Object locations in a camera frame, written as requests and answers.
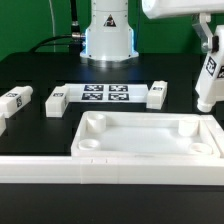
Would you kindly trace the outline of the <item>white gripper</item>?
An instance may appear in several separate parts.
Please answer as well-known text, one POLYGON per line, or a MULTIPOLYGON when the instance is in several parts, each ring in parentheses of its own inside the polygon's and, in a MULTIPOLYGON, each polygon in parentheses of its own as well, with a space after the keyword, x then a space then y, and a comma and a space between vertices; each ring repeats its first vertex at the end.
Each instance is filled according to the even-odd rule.
POLYGON ((192 27, 201 39, 202 51, 219 51, 219 37, 211 32, 209 23, 210 13, 224 12, 224 0, 142 0, 142 9, 149 19, 195 14, 192 27))

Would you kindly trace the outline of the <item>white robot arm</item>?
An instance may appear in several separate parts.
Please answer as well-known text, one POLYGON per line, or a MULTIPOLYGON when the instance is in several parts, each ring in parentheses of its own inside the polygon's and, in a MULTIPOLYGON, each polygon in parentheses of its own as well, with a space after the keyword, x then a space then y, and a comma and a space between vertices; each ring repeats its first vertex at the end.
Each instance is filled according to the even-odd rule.
MULTIPOLYGON (((149 19, 199 15, 197 33, 202 49, 215 48, 207 22, 212 13, 224 12, 224 0, 140 0, 149 19)), ((127 63, 139 53, 134 49, 134 32, 128 24, 128 0, 91 0, 91 23, 85 31, 84 63, 97 66, 127 63)))

